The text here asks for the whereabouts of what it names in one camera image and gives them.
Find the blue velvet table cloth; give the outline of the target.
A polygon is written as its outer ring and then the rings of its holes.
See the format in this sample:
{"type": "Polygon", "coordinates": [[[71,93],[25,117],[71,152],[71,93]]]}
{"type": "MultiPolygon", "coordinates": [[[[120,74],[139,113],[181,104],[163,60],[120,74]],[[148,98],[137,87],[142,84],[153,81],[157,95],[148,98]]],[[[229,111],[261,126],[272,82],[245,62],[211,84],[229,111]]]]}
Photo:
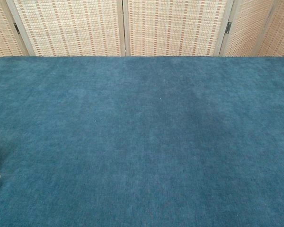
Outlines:
{"type": "Polygon", "coordinates": [[[284,57],[0,57],[0,227],[284,227],[284,57]]]}

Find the woven folding screen panel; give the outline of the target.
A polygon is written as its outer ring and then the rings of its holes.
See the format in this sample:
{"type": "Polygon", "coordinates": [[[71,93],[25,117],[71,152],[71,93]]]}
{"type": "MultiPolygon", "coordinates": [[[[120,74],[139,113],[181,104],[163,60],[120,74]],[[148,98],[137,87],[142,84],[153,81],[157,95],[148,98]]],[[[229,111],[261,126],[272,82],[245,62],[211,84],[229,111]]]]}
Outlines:
{"type": "Polygon", "coordinates": [[[229,34],[224,34],[219,55],[223,57],[251,57],[273,10],[276,0],[233,0],[228,22],[229,34]]]}
{"type": "Polygon", "coordinates": [[[277,0],[257,56],[284,57],[284,0],[277,0]]]}
{"type": "Polygon", "coordinates": [[[122,0],[5,0],[28,56],[125,56],[122,0]]]}
{"type": "Polygon", "coordinates": [[[29,55],[22,36],[16,32],[13,23],[15,20],[6,0],[0,0],[0,57],[29,55]]]}
{"type": "Polygon", "coordinates": [[[122,0],[126,56],[219,56],[235,0],[122,0]]]}

